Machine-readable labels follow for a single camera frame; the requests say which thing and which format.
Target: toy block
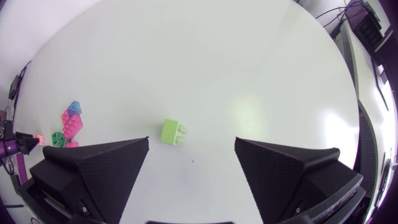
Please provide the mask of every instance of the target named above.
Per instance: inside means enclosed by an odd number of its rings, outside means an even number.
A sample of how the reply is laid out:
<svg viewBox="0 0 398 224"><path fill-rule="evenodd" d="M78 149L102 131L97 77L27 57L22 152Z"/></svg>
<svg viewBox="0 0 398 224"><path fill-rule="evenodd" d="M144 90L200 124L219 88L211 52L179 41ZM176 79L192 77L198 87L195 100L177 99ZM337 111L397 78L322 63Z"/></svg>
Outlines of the toy block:
<svg viewBox="0 0 398 224"><path fill-rule="evenodd" d="M53 133L51 135L51 139L52 139L53 146L65 147L65 143L67 143L67 141L65 140L65 137L60 132Z"/></svg>
<svg viewBox="0 0 398 224"><path fill-rule="evenodd" d="M43 136L43 135L36 134L36 137L35 137L35 138L38 138L38 139L39 139L38 145L44 146L44 136Z"/></svg>
<svg viewBox="0 0 398 224"><path fill-rule="evenodd" d="M81 115L81 108L80 108L80 103L77 101L73 101L70 106L68 107L68 114L69 117L71 118L73 115Z"/></svg>
<svg viewBox="0 0 398 224"><path fill-rule="evenodd" d="M164 119L162 135L160 141L162 143L177 145L183 143L184 137L178 136L179 133L186 133L187 129L178 121Z"/></svg>
<svg viewBox="0 0 398 224"><path fill-rule="evenodd" d="M61 119L62 119L62 124L63 125L65 125L69 121L70 117L69 117L68 110L65 110L63 112L63 114L61 115Z"/></svg>
<svg viewBox="0 0 398 224"><path fill-rule="evenodd" d="M65 135L65 139L73 139L73 137L75 137L75 135L80 131L82 127L83 123L81 122L80 115L73 115L62 129Z"/></svg>
<svg viewBox="0 0 398 224"><path fill-rule="evenodd" d="M67 142L66 147L79 147L78 142Z"/></svg>

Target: blue lego brick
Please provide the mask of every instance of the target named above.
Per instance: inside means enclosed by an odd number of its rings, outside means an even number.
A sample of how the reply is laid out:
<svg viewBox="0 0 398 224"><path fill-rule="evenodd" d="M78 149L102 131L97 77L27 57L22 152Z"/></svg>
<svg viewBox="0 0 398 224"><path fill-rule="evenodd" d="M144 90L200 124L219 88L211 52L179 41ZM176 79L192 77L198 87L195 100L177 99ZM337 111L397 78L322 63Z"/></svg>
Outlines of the blue lego brick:
<svg viewBox="0 0 398 224"><path fill-rule="evenodd" d="M77 101L73 101L68 107L68 115L71 118L73 115L81 115L80 104Z"/></svg>

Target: wire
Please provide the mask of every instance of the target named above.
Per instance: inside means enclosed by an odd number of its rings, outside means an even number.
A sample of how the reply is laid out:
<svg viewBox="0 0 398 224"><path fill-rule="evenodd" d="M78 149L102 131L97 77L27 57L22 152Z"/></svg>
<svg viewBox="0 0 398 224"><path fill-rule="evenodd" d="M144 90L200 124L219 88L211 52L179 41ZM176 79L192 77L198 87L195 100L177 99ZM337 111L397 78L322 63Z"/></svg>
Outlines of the wire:
<svg viewBox="0 0 398 224"><path fill-rule="evenodd" d="M5 208L23 208L24 205L5 205Z"/></svg>
<svg viewBox="0 0 398 224"><path fill-rule="evenodd" d="M338 39L336 42L335 42L335 44L337 44L339 41L341 41L342 40L342 38L340 38L340 39Z"/></svg>
<svg viewBox="0 0 398 224"><path fill-rule="evenodd" d="M2 159L0 159L0 163L1 165L4 167L4 170L6 170L8 175L13 175L14 174L14 164L11 162L11 160L9 159L11 166L9 167L9 169L7 169L6 164L4 163L4 161Z"/></svg>
<svg viewBox="0 0 398 224"><path fill-rule="evenodd" d="M337 9L345 9L345 8L346 8L346 7L337 7L337 8L334 8L334 9L330 9L329 11L326 11L326 12L320 14L319 16L317 16L316 19L318 19L319 17L325 15L325 14L328 13L328 12L331 12L331 11L334 11L334 10L337 10Z"/></svg>
<svg viewBox="0 0 398 224"><path fill-rule="evenodd" d="M10 166L7 169L7 165L6 165L7 162L4 163L4 161L2 159L0 159L0 163L4 167L4 170L6 170L7 174L12 176L14 174L14 164L12 163L12 160L10 159L10 155L8 154L8 149L7 149L5 140L2 140L2 145L4 147L4 153L10 162Z"/></svg>
<svg viewBox="0 0 398 224"><path fill-rule="evenodd" d="M365 11L364 9L360 9L355 15L349 16L349 17L347 17L347 19L351 19L352 17L355 17L355 16L361 14L361 13L364 12L364 11ZM340 26L343 25L344 21L346 21L347 19L342 19L342 20L340 20L340 22L339 22L338 25L332 30L332 32L330 33L330 35L333 35L333 33L334 33L338 28L340 28Z"/></svg>
<svg viewBox="0 0 398 224"><path fill-rule="evenodd" d="M337 14L337 16L336 16L334 19L332 19L328 24L324 25L323 27L328 26L329 24L331 24L331 23L332 23L333 21L335 21L336 19L339 19L339 20L340 20L339 16L341 16L341 15L343 15L343 16L341 17L341 18L343 18L344 15L346 14L347 9L349 9L349 8L351 8L351 7L360 6L360 5L363 5L361 1L356 1L356 2L351 3L350 5L348 5L347 7L345 7L345 9L343 10L343 12Z"/></svg>
<svg viewBox="0 0 398 224"><path fill-rule="evenodd" d="M41 222L39 222L39 221L38 221L37 219L35 219L35 218L31 218L31 219L30 219L30 223L31 223L31 224L33 224L33 220L35 220L35 221L37 221L37 223L41 224Z"/></svg>

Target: pink lego brick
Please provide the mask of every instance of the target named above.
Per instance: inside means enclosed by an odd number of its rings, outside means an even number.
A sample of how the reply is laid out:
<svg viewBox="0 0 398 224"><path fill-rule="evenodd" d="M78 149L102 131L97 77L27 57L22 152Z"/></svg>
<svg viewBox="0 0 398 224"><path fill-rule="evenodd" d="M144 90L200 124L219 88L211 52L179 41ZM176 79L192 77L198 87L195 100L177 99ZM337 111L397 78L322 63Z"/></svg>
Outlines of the pink lego brick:
<svg viewBox="0 0 398 224"><path fill-rule="evenodd" d="M63 135L66 140L71 140L75 135L80 131L83 127L83 123L81 122L80 115L73 115L69 121L63 126Z"/></svg>
<svg viewBox="0 0 398 224"><path fill-rule="evenodd" d="M65 110L63 112L63 114L61 115L61 119L62 119L62 124L65 125L68 121L69 121L69 114L68 114L68 110Z"/></svg>
<svg viewBox="0 0 398 224"><path fill-rule="evenodd" d="M44 146L44 136L43 136L43 135L36 134L36 137L35 137L35 138L38 138L38 139L39 139L38 145Z"/></svg>
<svg viewBox="0 0 398 224"><path fill-rule="evenodd" d="M78 142L67 142L67 147L79 147Z"/></svg>

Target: white table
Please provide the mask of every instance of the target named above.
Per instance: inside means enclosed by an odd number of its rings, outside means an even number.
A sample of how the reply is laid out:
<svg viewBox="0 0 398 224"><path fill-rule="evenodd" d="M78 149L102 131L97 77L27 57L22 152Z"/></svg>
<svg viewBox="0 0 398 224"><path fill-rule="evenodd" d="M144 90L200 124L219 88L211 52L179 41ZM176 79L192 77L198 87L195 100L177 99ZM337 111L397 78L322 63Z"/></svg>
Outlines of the white table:
<svg viewBox="0 0 398 224"><path fill-rule="evenodd" d="M358 104L322 26L284 1L104 1L34 58L15 130L50 135L80 102L81 146L149 136L121 223L262 223L235 137L324 149L352 168ZM159 142L164 118L185 142ZM25 157L43 159L40 147Z"/></svg>
<svg viewBox="0 0 398 224"><path fill-rule="evenodd" d="M354 81L356 94L361 109L366 113L371 128L374 133L374 140L376 142L376 167L377 177L375 181L375 192L371 198L366 220L368 220L374 210L374 203L377 199L377 193L380 188L383 160L392 159L394 161L397 149L397 108L394 102L394 98L391 92L391 86L387 82L381 87L382 94L386 100L388 109L386 108L382 96L377 89L377 81L374 76L374 69L371 60L371 56L368 54L362 43L355 36L351 30L348 22L344 22L341 29L347 33L347 39L349 48L351 50L351 56L354 68ZM389 176L393 175L393 171L390 170ZM384 196L388 191L388 181Z"/></svg>

